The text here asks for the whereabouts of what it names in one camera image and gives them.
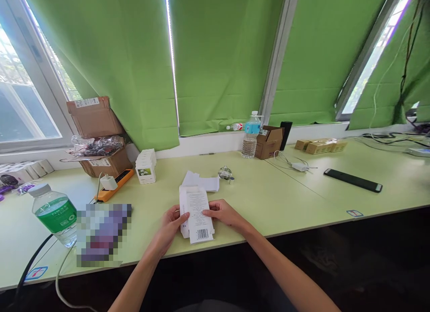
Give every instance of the green curtain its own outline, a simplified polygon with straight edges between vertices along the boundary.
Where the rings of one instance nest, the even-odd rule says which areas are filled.
[[[107,95],[139,149],[179,144],[165,0],[28,0],[83,98]]]
[[[283,0],[169,0],[181,136],[258,110]]]
[[[405,112],[416,102],[418,121],[430,120],[430,4],[427,3],[409,59],[403,98],[400,99],[400,82],[404,72],[409,27],[417,6],[411,0],[396,28],[391,41],[385,47],[369,81],[364,88],[354,113],[351,115],[350,130],[372,127],[386,127],[404,124]],[[376,92],[377,111],[374,117],[374,96]]]
[[[330,123],[385,0],[298,0],[269,123]]]

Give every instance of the white wall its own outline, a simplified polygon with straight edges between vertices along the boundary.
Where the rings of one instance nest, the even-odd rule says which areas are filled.
[[[363,133],[376,132],[404,132],[412,130],[411,124],[392,125],[385,128],[366,130],[346,130],[348,122],[327,125],[298,126],[291,129],[287,144],[294,144],[298,139],[316,139],[323,137],[345,138],[348,136],[360,136]],[[169,150],[156,152],[157,158],[182,157],[207,153],[221,153],[239,151],[242,148],[243,132],[212,133],[192,137],[180,137],[179,146]],[[134,144],[127,145],[129,159],[134,162],[139,151]],[[0,154],[0,164],[9,162],[20,162],[24,160],[47,159],[55,170],[73,169],[81,167],[79,163],[63,163],[61,159],[69,155],[64,148],[48,149],[41,151],[14,152]]]

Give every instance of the orange power strip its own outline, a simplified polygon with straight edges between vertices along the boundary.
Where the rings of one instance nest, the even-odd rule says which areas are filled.
[[[118,185],[118,187],[115,190],[105,190],[103,188],[99,192],[99,198],[96,199],[97,195],[95,195],[94,199],[97,200],[97,201],[101,201],[101,202],[108,201],[124,185],[124,183],[126,183],[131,178],[131,176],[133,174],[134,174],[134,170],[133,169],[127,169],[127,170],[125,170],[123,173],[121,173],[120,175],[118,175],[115,178],[115,182]]]

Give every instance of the open cardboard box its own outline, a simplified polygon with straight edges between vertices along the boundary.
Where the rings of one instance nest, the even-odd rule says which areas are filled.
[[[69,159],[60,160],[60,162],[79,162],[85,173],[93,178],[98,178],[100,173],[116,178],[125,169],[132,169],[133,164],[127,157],[125,147],[120,148],[109,156],[74,156]]]
[[[109,97],[68,101],[67,109],[77,131],[84,138],[124,133],[122,125],[110,108]]]
[[[276,151],[281,148],[282,138],[284,137],[284,128],[263,126],[257,136],[257,148],[255,156],[261,160],[273,157]]]

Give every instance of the dark floor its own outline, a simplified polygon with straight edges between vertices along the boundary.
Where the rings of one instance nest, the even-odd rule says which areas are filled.
[[[428,235],[430,208],[352,221],[271,238],[314,279],[339,308],[355,311],[430,311]],[[71,303],[107,311],[133,266],[60,281]],[[265,292],[275,286],[247,244],[161,260],[142,311],[174,311],[203,299],[219,299],[269,311]],[[14,291],[0,295],[6,310]],[[52,283],[25,286],[23,311],[73,311]]]

